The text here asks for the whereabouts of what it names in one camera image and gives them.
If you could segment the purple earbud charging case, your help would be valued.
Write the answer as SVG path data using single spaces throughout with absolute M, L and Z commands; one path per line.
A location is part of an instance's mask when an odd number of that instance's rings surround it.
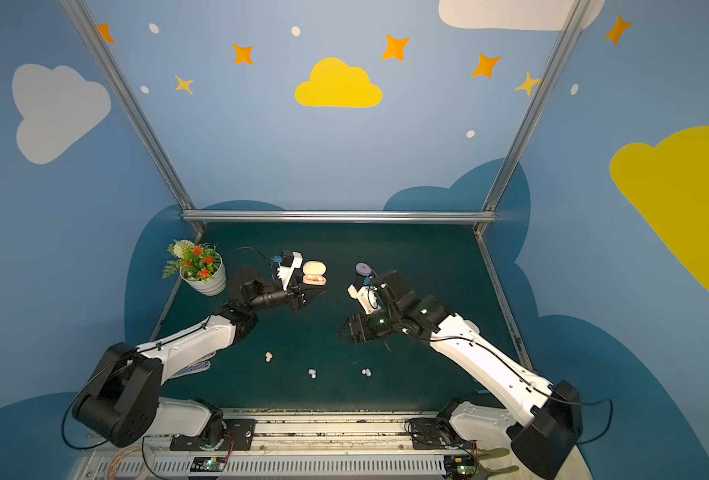
M 365 262 L 359 262 L 356 264 L 356 272 L 358 275 L 368 278 L 373 275 L 373 268 Z

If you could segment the pink earbud charging case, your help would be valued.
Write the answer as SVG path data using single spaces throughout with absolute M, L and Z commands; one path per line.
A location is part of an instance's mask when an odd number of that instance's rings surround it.
M 326 264 L 320 261 L 308 261 L 302 266 L 302 283 L 312 286 L 326 285 Z

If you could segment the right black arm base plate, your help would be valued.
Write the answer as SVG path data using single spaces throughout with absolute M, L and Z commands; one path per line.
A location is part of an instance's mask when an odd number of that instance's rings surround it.
M 452 445 L 436 418 L 409 419 L 406 422 L 406 432 L 416 450 L 445 449 Z

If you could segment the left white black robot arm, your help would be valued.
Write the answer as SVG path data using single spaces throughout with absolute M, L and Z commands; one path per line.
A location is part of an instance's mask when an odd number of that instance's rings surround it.
M 205 368 L 220 350 L 244 340 L 260 310 L 308 306 L 326 292 L 325 273 L 320 261 L 279 267 L 272 279 L 252 267 L 238 268 L 228 284 L 230 298 L 205 320 L 155 342 L 110 346 L 66 415 L 116 447 L 168 435 L 192 440 L 198 449 L 220 449 L 228 436 L 222 410 L 202 400 L 164 398 L 162 386 Z

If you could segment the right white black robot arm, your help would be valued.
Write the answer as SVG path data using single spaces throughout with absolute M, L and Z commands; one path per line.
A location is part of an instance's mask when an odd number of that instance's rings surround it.
M 451 403 L 440 418 L 458 438 L 508 448 L 520 466 L 541 479 L 590 478 L 578 448 L 584 432 L 581 398 L 572 384 L 554 384 L 518 364 L 436 296 L 420 298 L 395 270 L 376 274 L 359 263 L 356 272 L 348 294 L 363 310 L 344 322 L 342 339 L 360 344 L 400 333 L 427 344 L 503 406 Z

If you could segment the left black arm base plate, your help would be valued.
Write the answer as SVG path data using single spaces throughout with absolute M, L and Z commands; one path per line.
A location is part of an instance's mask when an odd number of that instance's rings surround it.
M 216 418 L 195 436 L 177 435 L 170 442 L 170 451 L 248 451 L 256 430 L 256 420 L 246 418 Z

